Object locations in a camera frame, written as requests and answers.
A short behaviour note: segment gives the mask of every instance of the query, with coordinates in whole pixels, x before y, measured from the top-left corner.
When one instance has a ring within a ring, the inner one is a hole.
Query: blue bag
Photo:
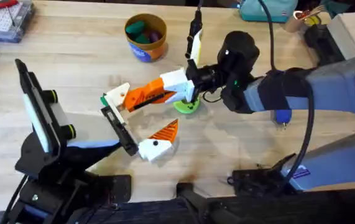
[[[270,11],[272,22],[286,22],[293,14],[298,0],[263,0]],[[239,13],[245,21],[267,21],[258,0],[242,0]]]

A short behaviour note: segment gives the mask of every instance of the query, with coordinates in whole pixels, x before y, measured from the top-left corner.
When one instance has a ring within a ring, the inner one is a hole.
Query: tabletop
[[[14,59],[35,72],[44,89],[58,92],[61,106],[70,116],[103,119],[100,96],[129,82],[145,85],[161,73],[186,67],[187,34],[194,7],[34,1],[37,13],[19,44],[0,43],[0,210],[4,210],[22,174],[14,170],[20,147],[32,131],[25,113]],[[167,24],[168,50],[153,63],[136,59],[124,35],[124,23],[138,13],[151,13]],[[244,22],[236,9],[203,8],[201,65],[216,63],[226,34],[248,32],[260,49],[252,74],[270,69],[270,39],[266,23]],[[275,29],[275,64],[278,69],[313,66],[297,34],[280,24]],[[287,129],[278,129],[270,112],[236,114],[222,101],[201,102],[193,114],[184,115],[172,105],[149,105],[124,113],[135,135],[145,138],[178,118],[177,150],[161,164],[150,164],[123,149],[91,167],[101,175],[131,174],[132,202],[174,198],[178,181],[192,181],[206,197],[232,196],[225,184],[234,169],[256,164],[271,166],[297,152],[303,141],[306,111],[294,111]],[[310,149],[355,133],[355,115],[317,111]]]

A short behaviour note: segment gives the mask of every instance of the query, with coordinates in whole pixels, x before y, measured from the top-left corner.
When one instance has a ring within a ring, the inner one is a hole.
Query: cable
[[[196,10],[197,11],[201,10],[202,5],[203,5],[203,0],[200,0],[200,2],[198,3],[198,8]]]
[[[206,102],[208,102],[208,103],[216,103],[217,101],[220,101],[220,100],[221,100],[221,96],[220,96],[217,100],[208,100],[208,99],[206,99],[206,97],[205,97],[205,95],[206,95],[207,93],[209,93],[209,91],[205,91],[205,92],[203,92],[203,94],[202,94],[202,98],[203,98],[203,100],[205,100]]]
[[[198,215],[195,213],[193,206],[191,205],[191,203],[187,200],[187,198],[179,196],[180,199],[183,200],[183,202],[185,203],[185,206],[187,207],[188,211],[190,212],[190,215],[192,216],[192,219],[194,220],[195,224],[201,224],[200,219],[198,217]]]
[[[21,181],[20,181],[19,185],[17,186],[16,191],[14,191],[13,196],[11,197],[9,204],[7,205],[6,211],[4,211],[4,213],[3,213],[2,220],[1,220],[0,224],[7,223],[7,215],[11,211],[11,207],[13,206],[14,202],[16,201],[16,198],[17,198],[18,194],[20,193],[21,188],[24,185],[24,183],[26,182],[27,178],[28,178],[27,175],[24,175],[21,178]]]
[[[282,185],[280,185],[279,189],[277,189],[277,193],[279,193],[285,187],[285,185],[293,177],[294,173],[296,173],[297,167],[299,167],[299,165],[302,163],[302,160],[307,152],[307,148],[310,143],[311,133],[313,132],[314,117],[315,117],[313,88],[311,87],[309,82],[305,79],[305,77],[300,77],[300,78],[302,79],[303,86],[307,90],[307,97],[308,97],[308,118],[307,118],[306,133],[304,135],[304,140],[299,155],[296,157],[295,162],[290,168],[289,173],[285,176],[284,180],[282,181]]]
[[[113,212],[111,214],[109,214],[107,217],[105,217],[103,220],[101,220],[99,223],[97,224],[103,224],[105,221],[109,220],[113,215],[115,215],[116,212]]]
[[[266,16],[267,16],[267,22],[269,23],[269,29],[270,29],[270,64],[271,64],[271,69],[272,70],[277,70],[275,67],[274,63],[274,30],[272,27],[272,21],[271,21],[271,15],[270,11],[265,5],[263,0],[258,0],[260,5],[262,6]],[[309,82],[304,78],[300,77],[303,83],[303,86],[307,89],[307,97],[308,97],[308,118],[307,118],[307,126],[306,126],[306,133],[304,135],[304,140],[302,143],[302,147],[300,148],[300,152],[298,156],[295,159],[295,162],[293,162],[292,167],[290,168],[289,173],[285,176],[284,180],[282,181],[282,184],[279,186],[277,189],[277,192],[279,193],[290,181],[290,179],[293,177],[294,173],[296,173],[297,168],[299,165],[302,163],[303,158],[307,152],[308,145],[310,143],[311,139],[311,133],[313,132],[313,126],[314,126],[314,116],[315,116],[315,106],[314,106],[314,95],[313,95],[313,88],[309,84]]]
[[[274,30],[272,28],[272,21],[271,21],[271,14],[267,6],[265,5],[263,0],[258,0],[260,5],[263,7],[263,10],[267,16],[267,22],[269,23],[270,29],[270,64],[271,70],[276,70],[275,63],[274,63]]]
[[[89,216],[89,218],[86,220],[85,224],[88,224],[88,223],[90,222],[90,220],[94,217],[94,215],[97,213],[97,211],[98,211],[101,207],[103,207],[104,204],[105,204],[105,202],[102,203],[102,204],[100,204],[96,209],[93,210],[93,212],[91,213],[91,215]]]

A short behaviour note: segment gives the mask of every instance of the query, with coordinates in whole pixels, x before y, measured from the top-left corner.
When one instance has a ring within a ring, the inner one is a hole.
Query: cup
[[[161,38],[151,44],[140,44],[137,43],[136,41],[132,40],[128,34],[126,33],[126,27],[138,22],[138,21],[144,21],[145,23],[145,28],[144,32],[150,32],[152,30],[155,30],[159,32],[161,35]],[[158,16],[152,15],[152,14],[138,14],[133,17],[131,17],[129,20],[127,20],[124,32],[127,38],[127,41],[129,42],[130,48],[133,52],[133,54],[142,62],[152,62],[154,60],[157,60],[160,58],[164,53],[166,49],[166,23],[159,18]]]

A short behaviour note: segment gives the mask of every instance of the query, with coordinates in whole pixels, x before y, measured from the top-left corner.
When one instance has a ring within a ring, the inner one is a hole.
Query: purple clay
[[[160,35],[160,33],[158,31],[152,30],[150,32],[149,37],[150,37],[151,43],[155,43],[162,38],[162,35]]]

